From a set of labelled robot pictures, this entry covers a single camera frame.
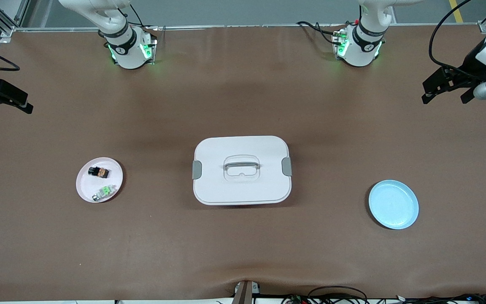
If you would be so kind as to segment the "pink round plate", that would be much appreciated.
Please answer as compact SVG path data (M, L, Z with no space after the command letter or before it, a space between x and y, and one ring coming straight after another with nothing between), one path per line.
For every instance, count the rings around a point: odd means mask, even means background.
M102 167L110 171L108 178L103 179L88 174L89 167ZM108 202L116 197L123 188L124 171L120 163L113 158L98 157L87 162L76 177L76 191L83 200L93 204ZM104 202L93 202L92 195L106 185L116 185L116 192Z

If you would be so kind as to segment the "brown table cover mat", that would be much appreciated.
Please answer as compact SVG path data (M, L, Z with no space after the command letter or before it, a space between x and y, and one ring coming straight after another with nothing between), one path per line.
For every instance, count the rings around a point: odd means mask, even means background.
M96 33L15 33L0 72L31 115L0 106L0 301L225 298L347 285L371 298L486 294L486 102L421 102L431 27L394 27L369 67L337 62L298 27L160 33L157 61L111 63ZM204 139L273 135L292 191L268 206L205 206ZM108 202L76 191L98 157L123 167ZM416 222L370 213L383 180L416 195Z

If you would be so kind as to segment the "green white push-button switch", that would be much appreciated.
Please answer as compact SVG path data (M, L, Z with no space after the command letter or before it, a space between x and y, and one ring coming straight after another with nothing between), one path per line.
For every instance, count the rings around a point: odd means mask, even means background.
M98 189L93 195L93 202L104 202L116 192L116 185L106 185Z

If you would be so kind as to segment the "light blue round plate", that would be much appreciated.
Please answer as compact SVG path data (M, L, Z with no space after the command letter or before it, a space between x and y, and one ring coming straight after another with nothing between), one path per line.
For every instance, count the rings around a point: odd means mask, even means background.
M370 189L368 206L380 225L393 230L413 225L420 211L415 193L406 184L391 179L380 181Z

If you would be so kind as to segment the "white lidded storage box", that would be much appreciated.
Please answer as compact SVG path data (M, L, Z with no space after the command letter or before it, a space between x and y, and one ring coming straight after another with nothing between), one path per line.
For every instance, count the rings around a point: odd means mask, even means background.
M292 190L289 146L277 136L207 138L195 148L192 180L204 205L277 204Z

